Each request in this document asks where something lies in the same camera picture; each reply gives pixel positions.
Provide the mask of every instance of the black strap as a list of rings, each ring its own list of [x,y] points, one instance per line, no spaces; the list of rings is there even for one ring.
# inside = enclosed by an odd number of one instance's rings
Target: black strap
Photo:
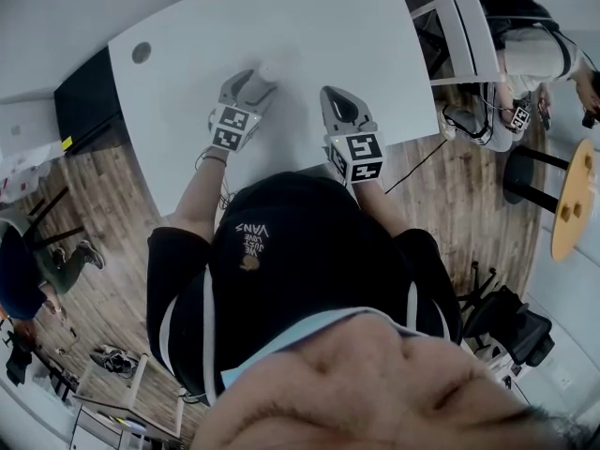
[[[564,67],[562,69],[561,76],[556,79],[559,80],[562,77],[564,77],[567,73],[569,73],[569,71],[571,70],[571,66],[573,66],[573,61],[571,60],[571,53],[569,53],[569,49],[566,48],[566,45],[564,44],[563,39],[561,38],[562,34],[560,32],[551,32],[549,30],[548,32],[554,37],[556,42],[559,44],[559,47],[561,48],[562,52],[562,60],[564,61]]]

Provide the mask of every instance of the table leg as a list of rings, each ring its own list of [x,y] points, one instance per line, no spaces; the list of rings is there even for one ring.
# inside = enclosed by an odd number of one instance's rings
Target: table leg
[[[90,360],[85,367],[85,372],[83,376],[79,380],[79,386],[77,387],[77,393],[75,394],[77,397],[83,397],[83,388],[89,384],[92,374],[94,373],[94,368],[96,367],[96,363],[93,360]]]
[[[531,148],[528,148],[526,146],[521,145],[521,146],[517,147],[517,149],[515,151],[519,152],[524,157],[529,157],[529,158],[533,158],[534,160],[548,163],[550,165],[553,165],[553,166],[563,169],[565,171],[569,169],[568,161],[563,160],[561,158],[553,157],[552,155],[547,155],[547,154],[543,154],[541,152],[537,152],[536,150],[532,150]]]
[[[542,208],[546,208],[553,214],[556,213],[556,209],[559,205],[558,199],[551,197],[537,188],[533,188],[529,185],[517,185],[512,182],[504,182],[504,188],[509,192],[518,195],[519,197],[541,206]]]
[[[133,381],[131,382],[131,388],[124,395],[121,403],[130,410],[133,410],[135,407],[135,400],[138,397],[138,392],[140,391],[140,383],[142,383],[143,372],[146,370],[146,364],[148,363],[148,355],[144,354],[140,358],[140,364],[135,371],[135,375],[133,376]]]

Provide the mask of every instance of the wall outlet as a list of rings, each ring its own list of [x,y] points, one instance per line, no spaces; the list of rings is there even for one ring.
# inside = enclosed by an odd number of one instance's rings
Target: wall outlet
[[[549,375],[552,381],[562,390],[566,390],[573,384],[571,375],[566,371],[564,367],[561,367],[556,362],[552,362],[552,366],[549,368]]]

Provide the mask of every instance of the wooden stool top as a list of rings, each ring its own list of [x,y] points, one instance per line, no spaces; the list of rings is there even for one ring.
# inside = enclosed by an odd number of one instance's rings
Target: wooden stool top
[[[588,224],[593,207],[589,176],[595,172],[592,141],[579,144],[562,184],[561,198],[554,217],[551,254],[563,260],[573,250]]]

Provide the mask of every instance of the black t-shirt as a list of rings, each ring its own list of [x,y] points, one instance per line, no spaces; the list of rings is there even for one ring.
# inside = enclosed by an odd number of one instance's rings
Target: black t-shirt
[[[0,305],[13,319],[31,320],[46,301],[34,256],[9,227],[0,245]]]
[[[238,367],[294,323],[315,313],[371,307],[405,324],[413,281],[420,296],[419,330],[443,335],[440,319],[428,317],[439,312],[431,298],[421,298],[426,289],[441,308],[450,308],[459,319],[458,303],[433,238],[418,230],[392,238],[332,180],[276,175],[235,197],[212,246],[196,234],[169,228],[155,230],[149,246],[150,344],[162,362],[159,330],[177,296],[169,356],[175,376],[192,392],[203,390],[207,264],[215,299],[217,385],[221,371]],[[454,340],[459,339],[459,323],[448,326]]]

